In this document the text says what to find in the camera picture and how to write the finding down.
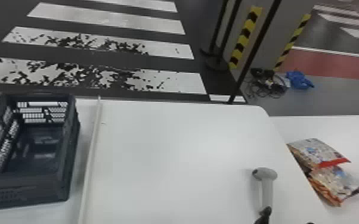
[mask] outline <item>red floor marking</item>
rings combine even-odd
[[[293,49],[280,72],[299,70],[311,76],[359,79],[359,57]]]

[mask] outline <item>blue glove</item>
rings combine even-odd
[[[291,86],[294,89],[314,88],[313,83],[305,78],[305,75],[300,71],[287,71],[287,75],[285,77],[291,81]]]

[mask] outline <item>yellow and black hazard stripe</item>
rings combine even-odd
[[[246,48],[249,43],[249,38],[252,32],[255,30],[256,22],[258,21],[259,16],[262,14],[263,8],[252,6],[250,13],[247,15],[245,24],[243,25],[241,34],[238,38],[237,45],[233,51],[233,54],[230,59],[230,68],[236,69],[238,62],[242,58],[243,50]]]
[[[305,28],[306,24],[308,23],[310,17],[311,17],[310,14],[305,14],[303,16],[299,27],[294,31],[291,40],[285,46],[285,49],[284,49],[283,53],[281,54],[280,58],[278,58],[276,66],[274,67],[274,71],[277,71],[281,67],[281,65],[283,64],[283,62],[284,62],[285,58],[287,57],[289,51],[291,50],[291,48],[295,44],[295,41],[298,39],[299,35],[301,35],[302,31],[304,30],[304,28]]]

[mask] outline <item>white tabletop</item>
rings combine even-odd
[[[78,221],[82,200],[83,176],[97,108],[97,100],[77,99],[81,123],[70,198],[63,203],[0,210],[0,224],[74,224]]]
[[[337,149],[352,161],[341,166],[359,180],[359,116],[272,117],[271,120],[286,142],[318,138]],[[323,204],[332,223],[359,223],[359,194],[340,208]]]
[[[86,224],[248,224],[257,167],[278,172],[271,223],[329,223],[266,112],[245,105],[104,101]]]

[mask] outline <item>black metal pole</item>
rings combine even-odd
[[[230,21],[228,21],[228,26],[225,29],[224,37],[222,39],[222,43],[220,46],[220,52],[218,53],[218,56],[217,56],[217,60],[216,60],[217,64],[220,63],[221,57],[225,50],[225,46],[227,46],[228,38],[230,37],[231,29],[233,28],[235,18],[237,17],[238,9],[239,9],[239,6],[241,5],[241,2],[242,2],[242,0],[235,0],[234,8],[233,8],[233,11],[231,12]]]
[[[218,37],[218,32],[221,28],[222,19],[224,18],[225,10],[227,9],[227,4],[229,0],[223,0],[220,14],[218,15],[218,20],[216,24],[216,28],[214,28],[213,37],[209,44],[209,48],[206,50],[205,47],[201,47],[200,51],[206,55],[214,55],[214,47],[216,46],[216,41]]]
[[[227,28],[225,29],[224,37],[222,38],[222,42],[220,45],[219,53],[216,56],[216,59],[210,58],[206,60],[206,65],[213,70],[217,71],[227,71],[228,70],[228,63],[223,60],[223,54],[225,47],[227,46],[228,38],[231,34],[231,29],[233,28],[235,19],[238,14],[239,6],[241,5],[242,0],[235,0],[235,4],[233,10],[231,12],[230,19],[228,21]]]
[[[274,0],[273,4],[271,5],[271,8],[267,14],[266,19],[264,20],[262,29],[256,39],[255,44],[253,45],[253,48],[246,60],[246,64],[242,69],[241,75],[237,81],[235,90],[233,94],[230,96],[230,99],[228,100],[228,104],[232,104],[234,102],[234,99],[238,93],[238,90],[240,89],[243,81],[245,80],[246,74],[248,73],[250,66],[252,65],[253,59],[255,59],[255,56],[257,52],[259,51],[260,45],[263,42],[263,38],[267,33],[268,28],[270,27],[271,22],[273,21],[274,16],[276,15],[276,12],[278,10],[278,7],[280,6],[282,0]]]

